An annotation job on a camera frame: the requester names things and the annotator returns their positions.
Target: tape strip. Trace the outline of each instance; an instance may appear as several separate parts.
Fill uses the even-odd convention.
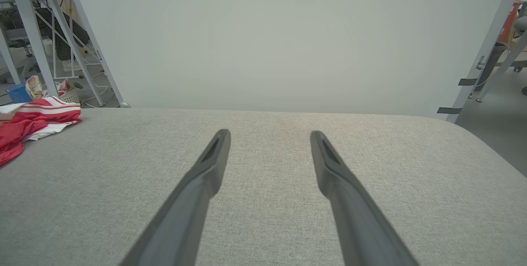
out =
[[[459,114],[463,108],[440,107],[438,114]]]
[[[459,86],[474,86],[478,79],[461,79],[459,80]]]

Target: white basket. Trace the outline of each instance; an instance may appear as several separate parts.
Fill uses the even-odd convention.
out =
[[[58,98],[64,101],[65,103],[80,103],[76,87],[73,87],[71,90],[68,91],[59,91],[59,95],[61,92],[64,92],[64,94],[62,94]]]

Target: gray fabric surface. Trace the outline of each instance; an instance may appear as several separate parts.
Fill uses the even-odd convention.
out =
[[[0,169],[0,264],[116,265],[220,128],[232,146],[197,265],[339,265],[322,130],[424,265],[527,264],[527,180],[461,127],[365,114],[83,110]]]

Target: blue container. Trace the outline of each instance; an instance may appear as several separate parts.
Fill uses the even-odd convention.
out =
[[[21,83],[5,90],[13,103],[30,103],[33,101],[26,91],[26,84]]]

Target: striped cloth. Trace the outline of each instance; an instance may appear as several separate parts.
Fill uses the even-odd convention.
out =
[[[0,107],[0,166],[22,153],[26,140],[58,133],[80,122],[79,114],[78,103],[65,103],[55,96]]]

